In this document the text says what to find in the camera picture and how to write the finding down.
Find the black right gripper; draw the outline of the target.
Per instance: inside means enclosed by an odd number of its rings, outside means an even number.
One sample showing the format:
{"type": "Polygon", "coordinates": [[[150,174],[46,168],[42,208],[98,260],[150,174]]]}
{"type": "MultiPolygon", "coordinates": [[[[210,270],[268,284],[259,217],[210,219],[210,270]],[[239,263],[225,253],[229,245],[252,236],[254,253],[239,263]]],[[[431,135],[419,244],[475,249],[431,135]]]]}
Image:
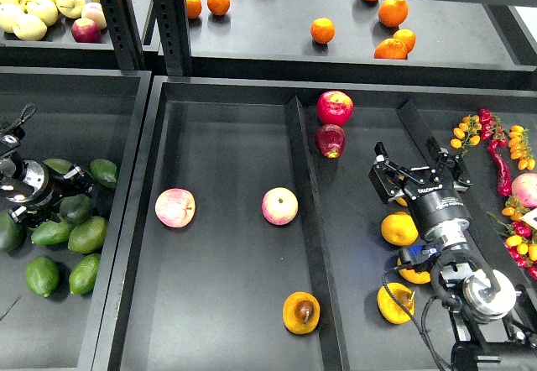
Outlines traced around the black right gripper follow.
{"type": "Polygon", "coordinates": [[[374,147],[375,160],[368,177],[384,204],[405,195],[420,237],[425,241],[435,241],[445,229],[461,233],[468,229],[471,215],[457,191],[466,191],[472,186],[472,181],[461,155],[451,154],[434,137],[427,138],[426,148],[435,163],[434,179],[447,178],[452,181],[453,187],[405,186],[414,177],[410,170],[389,158],[382,142],[377,142],[374,147]]]}

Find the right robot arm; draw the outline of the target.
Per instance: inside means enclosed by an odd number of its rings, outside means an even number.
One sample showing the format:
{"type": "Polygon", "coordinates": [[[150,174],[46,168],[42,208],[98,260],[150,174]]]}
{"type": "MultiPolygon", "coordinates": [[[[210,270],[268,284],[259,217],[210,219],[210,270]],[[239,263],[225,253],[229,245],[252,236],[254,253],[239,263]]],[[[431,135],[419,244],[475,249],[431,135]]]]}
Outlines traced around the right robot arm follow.
{"type": "Polygon", "coordinates": [[[440,370],[534,370],[536,329],[517,316],[528,312],[529,298],[500,271],[492,269],[465,236],[471,215],[460,198],[471,184],[461,156],[449,154],[434,138],[426,143],[431,160],[407,169],[394,163],[382,143],[369,179],[385,202],[403,197],[422,245],[399,250],[396,270],[426,271],[439,300],[449,311],[455,343],[443,363],[427,332],[425,318],[415,322],[440,370]]]}

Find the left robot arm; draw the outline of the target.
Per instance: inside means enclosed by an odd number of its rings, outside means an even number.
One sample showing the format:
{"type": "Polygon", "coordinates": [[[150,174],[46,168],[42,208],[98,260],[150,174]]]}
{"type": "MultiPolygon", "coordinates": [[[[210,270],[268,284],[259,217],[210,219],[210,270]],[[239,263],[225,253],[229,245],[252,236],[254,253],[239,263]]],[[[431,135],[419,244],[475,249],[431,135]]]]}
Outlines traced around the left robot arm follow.
{"type": "Polygon", "coordinates": [[[22,126],[35,111],[36,106],[28,104],[13,122],[1,124],[1,197],[15,205],[9,212],[13,221],[30,228],[56,221],[60,202],[66,197],[94,190],[91,175],[79,165],[71,165],[62,175],[41,161],[18,154],[25,136],[22,126]]]}

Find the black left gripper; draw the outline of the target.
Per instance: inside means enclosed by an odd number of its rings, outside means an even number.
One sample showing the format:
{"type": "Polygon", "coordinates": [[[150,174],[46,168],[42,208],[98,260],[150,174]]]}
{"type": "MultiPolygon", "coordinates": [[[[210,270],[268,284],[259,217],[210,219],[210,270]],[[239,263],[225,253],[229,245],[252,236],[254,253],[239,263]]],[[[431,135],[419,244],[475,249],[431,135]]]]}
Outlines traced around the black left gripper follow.
{"type": "Polygon", "coordinates": [[[19,175],[8,177],[8,200],[16,204],[9,216],[29,228],[48,220],[59,222],[61,201],[89,194],[93,187],[91,175],[78,165],[72,165],[63,175],[48,165],[24,165],[19,175]]]}

